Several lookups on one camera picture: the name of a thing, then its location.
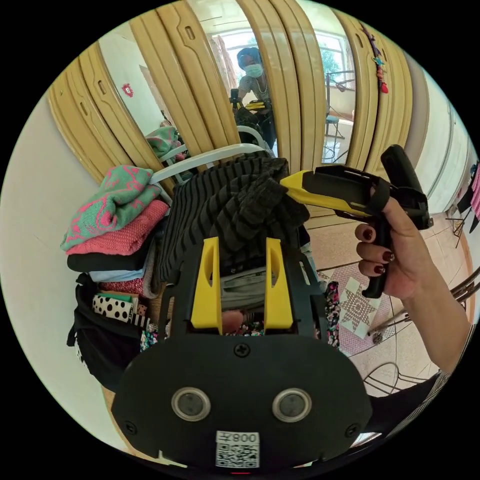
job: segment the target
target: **finger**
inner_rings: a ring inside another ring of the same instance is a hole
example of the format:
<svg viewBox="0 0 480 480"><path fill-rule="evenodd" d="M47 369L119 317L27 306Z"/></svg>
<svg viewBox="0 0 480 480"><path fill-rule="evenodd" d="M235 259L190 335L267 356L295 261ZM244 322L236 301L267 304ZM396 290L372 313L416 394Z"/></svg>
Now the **finger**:
<svg viewBox="0 0 480 480"><path fill-rule="evenodd" d="M367 260L360 260L358 262L358 269L360 273L366 277L379 277L385 273L385 267L381 263Z"/></svg>
<svg viewBox="0 0 480 480"><path fill-rule="evenodd" d="M355 236L361 242L373 243L376 235L375 229L366 223L358 225L355 229Z"/></svg>
<svg viewBox="0 0 480 480"><path fill-rule="evenodd" d="M394 198L390 197L388 199L383 213L392 229L397 233L407 234L408 232L417 230L410 217Z"/></svg>
<svg viewBox="0 0 480 480"><path fill-rule="evenodd" d="M226 333L238 330L244 321L244 314L240 310L224 311L221 314L222 329Z"/></svg>
<svg viewBox="0 0 480 480"><path fill-rule="evenodd" d="M381 264L388 264L394 260L395 256L391 250L380 245L372 245L364 241L356 246L356 252L363 260L367 262L375 262Z"/></svg>

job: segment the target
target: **woman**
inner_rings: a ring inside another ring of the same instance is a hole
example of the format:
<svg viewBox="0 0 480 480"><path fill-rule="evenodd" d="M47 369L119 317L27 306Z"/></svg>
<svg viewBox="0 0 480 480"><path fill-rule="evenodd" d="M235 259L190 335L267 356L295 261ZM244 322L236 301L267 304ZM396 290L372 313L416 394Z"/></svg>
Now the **woman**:
<svg viewBox="0 0 480 480"><path fill-rule="evenodd" d="M429 380L384 397L370 397L373 415L365 432L392 435L432 401L462 357L475 326L434 265L421 233L399 203L390 198L383 210L391 226L392 249L374 245L376 232L361 224L355 230L362 258L360 272L377 277L389 264L384 293L400 299L417 327L428 356L440 371Z"/></svg>
<svg viewBox="0 0 480 480"><path fill-rule="evenodd" d="M255 47L243 48L238 52L236 58L238 66L245 71L246 74L240 79L238 85L238 96L240 100L243 100L247 93L253 92L257 100L263 100L270 106L270 89L259 49ZM260 125L263 139L272 149L277 139L277 134L275 132L274 116L271 108L269 107L258 111L255 116Z"/></svg>

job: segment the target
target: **face mask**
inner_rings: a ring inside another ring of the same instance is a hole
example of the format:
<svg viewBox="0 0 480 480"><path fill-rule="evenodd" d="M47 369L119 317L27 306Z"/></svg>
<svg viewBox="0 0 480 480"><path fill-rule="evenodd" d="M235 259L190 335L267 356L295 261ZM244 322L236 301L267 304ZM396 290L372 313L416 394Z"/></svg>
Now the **face mask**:
<svg viewBox="0 0 480 480"><path fill-rule="evenodd" d="M245 73L254 79L261 77L263 72L264 68L259 63L256 63L255 65L247 65L245 67Z"/></svg>

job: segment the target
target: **sleeve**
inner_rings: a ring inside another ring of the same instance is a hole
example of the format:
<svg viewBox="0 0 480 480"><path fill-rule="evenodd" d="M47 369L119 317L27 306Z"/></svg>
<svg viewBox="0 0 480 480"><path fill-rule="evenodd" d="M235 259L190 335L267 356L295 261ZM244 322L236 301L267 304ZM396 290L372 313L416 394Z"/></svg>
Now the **sleeve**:
<svg viewBox="0 0 480 480"><path fill-rule="evenodd" d="M248 93L252 90L252 88L250 87L250 82L248 81L246 76L243 76L240 79L240 82L238 84L238 90L246 92L246 93Z"/></svg>
<svg viewBox="0 0 480 480"><path fill-rule="evenodd" d="M474 335L476 325L472 325L470 328L470 331L468 332L468 336L466 338L465 345L463 346L463 350L461 351L460 358L458 361L462 360L462 357L464 356L465 350L469 346L470 341L472 340L472 337ZM433 385L433 388L429 392L429 394L426 396L425 400L420 404L419 407L417 407L405 420L401 421L389 434L388 436L391 437L392 435L395 435L398 433L400 430L404 429L412 420L416 419L429 405L430 402L438 395L440 390L445 386L445 384L448 382L450 378L450 375L448 373L445 373L444 371L441 371L438 373L438 378L436 379L435 384Z"/></svg>

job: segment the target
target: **rug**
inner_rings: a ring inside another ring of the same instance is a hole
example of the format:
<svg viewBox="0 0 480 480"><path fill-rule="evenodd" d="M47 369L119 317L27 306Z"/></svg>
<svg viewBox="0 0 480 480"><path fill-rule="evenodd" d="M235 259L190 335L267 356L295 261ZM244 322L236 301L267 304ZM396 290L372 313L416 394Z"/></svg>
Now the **rug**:
<svg viewBox="0 0 480 480"><path fill-rule="evenodd" d="M319 271L317 274L319 281L338 282L340 350L351 357L374 347L373 337L368 332L393 316L390 297L383 294L380 298L365 298L362 295L369 279L359 272L357 263ZM388 327L383 332L383 340L393 335L395 327Z"/></svg>

